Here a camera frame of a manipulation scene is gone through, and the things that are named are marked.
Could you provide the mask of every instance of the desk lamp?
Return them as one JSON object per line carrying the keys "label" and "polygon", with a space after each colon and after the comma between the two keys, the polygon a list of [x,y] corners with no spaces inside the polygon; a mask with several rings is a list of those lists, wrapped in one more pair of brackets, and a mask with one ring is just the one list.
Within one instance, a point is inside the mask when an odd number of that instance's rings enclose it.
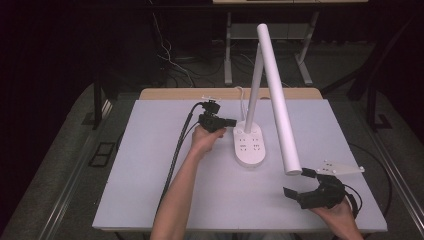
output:
{"label": "desk lamp", "polygon": [[285,173],[286,175],[298,175],[302,172],[302,168],[299,163],[296,143],[267,25],[260,24],[257,27],[257,32],[259,44],[256,52],[247,117],[245,121],[238,122],[233,129],[235,152],[238,162],[246,168],[259,166],[265,158],[265,144],[261,128],[253,122],[262,72],[265,67]]}

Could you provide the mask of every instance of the white tabletop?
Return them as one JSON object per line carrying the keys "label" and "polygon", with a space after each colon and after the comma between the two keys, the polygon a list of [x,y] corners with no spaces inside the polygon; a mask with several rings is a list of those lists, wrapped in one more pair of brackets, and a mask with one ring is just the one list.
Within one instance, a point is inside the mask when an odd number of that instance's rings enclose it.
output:
{"label": "white tabletop", "polygon": [[[150,230],[177,139],[195,100],[139,100],[135,103],[93,227],[103,230]],[[223,118],[241,120],[240,101],[219,102]],[[326,100],[287,100],[302,167],[316,169],[324,160],[357,166]],[[195,111],[192,122],[202,113]],[[219,139],[199,165],[188,230],[316,232],[322,220],[284,196],[283,187],[315,190],[316,179],[286,176],[271,102],[259,100],[254,121],[266,144],[264,163],[254,170],[235,160],[232,131]],[[184,142],[175,173],[190,146]],[[364,205],[357,217],[363,232],[386,231],[387,224],[362,174],[340,176],[355,188]]]}

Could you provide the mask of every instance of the power outlet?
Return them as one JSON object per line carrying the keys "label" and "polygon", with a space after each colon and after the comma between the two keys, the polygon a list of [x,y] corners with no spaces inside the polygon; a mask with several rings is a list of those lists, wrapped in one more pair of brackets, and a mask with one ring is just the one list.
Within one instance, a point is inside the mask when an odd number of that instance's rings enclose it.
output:
{"label": "power outlet", "polygon": [[234,148],[240,165],[255,168],[265,158],[265,144],[260,127],[252,123],[251,132],[245,133],[245,124],[245,121],[237,122],[233,128]]}

